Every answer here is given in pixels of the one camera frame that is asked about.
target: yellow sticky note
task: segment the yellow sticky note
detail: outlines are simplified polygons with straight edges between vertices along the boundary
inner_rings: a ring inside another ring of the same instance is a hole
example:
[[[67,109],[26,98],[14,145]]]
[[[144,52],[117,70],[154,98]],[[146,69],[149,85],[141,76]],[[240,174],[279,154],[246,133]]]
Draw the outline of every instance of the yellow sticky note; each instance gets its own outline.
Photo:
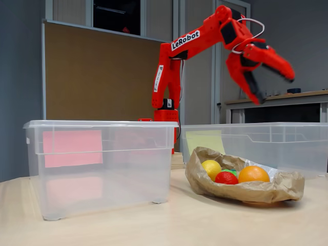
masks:
[[[186,132],[186,139],[190,155],[196,147],[206,147],[218,151],[223,155],[226,154],[220,130]]]

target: table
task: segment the table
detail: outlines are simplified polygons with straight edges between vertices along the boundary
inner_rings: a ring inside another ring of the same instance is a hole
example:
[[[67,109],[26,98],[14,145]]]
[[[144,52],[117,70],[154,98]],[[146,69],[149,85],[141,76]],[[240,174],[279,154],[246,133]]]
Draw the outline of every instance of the table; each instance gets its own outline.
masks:
[[[264,104],[258,106],[249,99],[230,100],[224,103],[227,105],[227,124],[245,123],[245,109],[301,104],[320,104],[320,122],[328,122],[328,90],[270,96]]]
[[[29,178],[0,183],[0,245],[328,244],[328,177],[305,183],[300,202],[251,204],[196,195],[171,171],[169,202],[43,221]]]

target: red robot arm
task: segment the red robot arm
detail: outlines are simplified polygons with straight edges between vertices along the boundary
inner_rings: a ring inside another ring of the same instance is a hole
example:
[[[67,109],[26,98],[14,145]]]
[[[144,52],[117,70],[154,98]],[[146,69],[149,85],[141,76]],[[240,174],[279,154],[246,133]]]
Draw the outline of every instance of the red robot arm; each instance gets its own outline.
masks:
[[[239,12],[221,5],[201,27],[171,43],[161,44],[152,94],[155,121],[179,122],[181,60],[187,60],[218,42],[232,50],[226,61],[230,76],[255,104],[262,104],[265,100],[252,75],[261,64],[289,82],[294,80],[291,65],[267,46],[264,39],[253,37],[246,26],[248,19],[244,18]],[[163,98],[166,87],[169,88],[169,99]]]

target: plastic storage box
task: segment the plastic storage box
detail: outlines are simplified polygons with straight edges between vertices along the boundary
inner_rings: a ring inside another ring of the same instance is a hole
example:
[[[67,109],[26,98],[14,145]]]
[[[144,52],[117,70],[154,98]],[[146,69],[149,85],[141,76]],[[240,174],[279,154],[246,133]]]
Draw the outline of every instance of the plastic storage box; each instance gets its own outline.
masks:
[[[44,219],[165,202],[176,122],[34,120],[30,176]]]
[[[260,123],[182,126],[183,160],[190,147],[221,148],[226,154],[306,177],[327,172],[327,123]]]

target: window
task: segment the window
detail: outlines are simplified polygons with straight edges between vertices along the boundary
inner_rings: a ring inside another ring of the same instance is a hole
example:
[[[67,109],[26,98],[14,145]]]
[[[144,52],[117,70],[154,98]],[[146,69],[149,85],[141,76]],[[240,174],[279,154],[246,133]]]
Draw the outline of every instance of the window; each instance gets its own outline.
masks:
[[[140,35],[140,0],[94,0],[93,26]]]

